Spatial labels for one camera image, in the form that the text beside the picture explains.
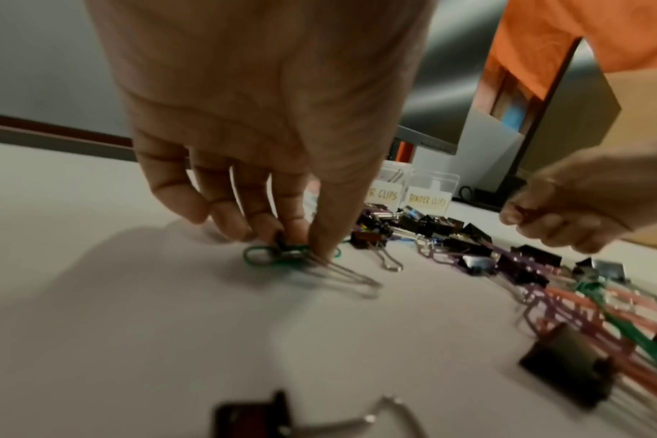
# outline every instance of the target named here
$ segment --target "hand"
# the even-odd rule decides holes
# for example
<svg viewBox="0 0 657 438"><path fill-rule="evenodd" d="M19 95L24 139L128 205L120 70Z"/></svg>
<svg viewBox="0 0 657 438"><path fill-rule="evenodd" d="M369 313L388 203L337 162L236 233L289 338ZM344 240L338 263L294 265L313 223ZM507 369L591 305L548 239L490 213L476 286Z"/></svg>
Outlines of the hand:
<svg viewBox="0 0 657 438"><path fill-rule="evenodd" d="M587 254L657 224L657 140L570 155L534 175L500 219L547 246Z"/></svg>
<svg viewBox="0 0 657 438"><path fill-rule="evenodd" d="M326 256L386 156L435 2L87 5L155 196L193 223L211 216L231 239L253 230L270 243L283 232ZM187 149L200 192L186 173ZM311 228L302 207L310 172L321 181Z"/></svg>

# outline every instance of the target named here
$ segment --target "orange shirt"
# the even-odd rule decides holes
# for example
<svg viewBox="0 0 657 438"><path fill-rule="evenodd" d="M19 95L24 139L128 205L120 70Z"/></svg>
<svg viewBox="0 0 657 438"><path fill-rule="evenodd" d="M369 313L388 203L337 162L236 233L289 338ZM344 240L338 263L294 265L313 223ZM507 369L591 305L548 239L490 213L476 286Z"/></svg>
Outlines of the orange shirt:
<svg viewBox="0 0 657 438"><path fill-rule="evenodd" d="M544 98L577 36L606 73L657 67L657 0L509 0L490 58Z"/></svg>

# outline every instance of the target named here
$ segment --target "table surface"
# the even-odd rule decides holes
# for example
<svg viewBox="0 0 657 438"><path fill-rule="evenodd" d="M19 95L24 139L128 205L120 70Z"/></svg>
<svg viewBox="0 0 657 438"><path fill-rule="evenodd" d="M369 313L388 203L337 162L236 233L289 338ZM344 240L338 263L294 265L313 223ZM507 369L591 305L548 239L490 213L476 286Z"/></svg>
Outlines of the table surface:
<svg viewBox="0 0 657 438"><path fill-rule="evenodd" d="M488 211L449 214L525 242ZM402 273L343 248L340 263L385 283L377 300L251 268L243 248L166 211L136 163L0 145L0 438L203 438L214 405L277 388L299 424L395 393L431 437L648 436L520 369L533 339L507 293L412 244L389 245ZM657 250L601 257L657 286ZM387 418L361 436L407 434Z"/></svg>

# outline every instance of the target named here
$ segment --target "desk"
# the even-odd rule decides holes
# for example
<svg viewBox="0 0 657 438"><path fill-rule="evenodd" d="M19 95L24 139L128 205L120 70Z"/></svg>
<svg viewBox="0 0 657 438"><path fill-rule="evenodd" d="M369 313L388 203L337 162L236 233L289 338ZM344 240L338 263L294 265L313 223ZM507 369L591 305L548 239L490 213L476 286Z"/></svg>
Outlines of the desk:
<svg viewBox="0 0 657 438"><path fill-rule="evenodd" d="M524 241L487 211L450 213ZM647 436L521 370L533 339L490 281L405 242L389 245L402 273L344 248L341 263L387 284L361 300L251 268L242 248L167 212L135 163L0 145L0 438L204 438L213 405L279 387L301 424L395 393L431 437ZM657 284L657 250L603 256ZM405 437L394 425L364 436Z"/></svg>

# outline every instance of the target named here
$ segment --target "gray wall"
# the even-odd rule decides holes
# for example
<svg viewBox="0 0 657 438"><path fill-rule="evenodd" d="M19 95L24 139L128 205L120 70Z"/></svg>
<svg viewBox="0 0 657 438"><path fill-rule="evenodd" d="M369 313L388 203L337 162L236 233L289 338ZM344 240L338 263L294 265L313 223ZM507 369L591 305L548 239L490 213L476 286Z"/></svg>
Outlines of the gray wall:
<svg viewBox="0 0 657 438"><path fill-rule="evenodd" d="M0 0L0 115L128 136L81 0Z"/></svg>

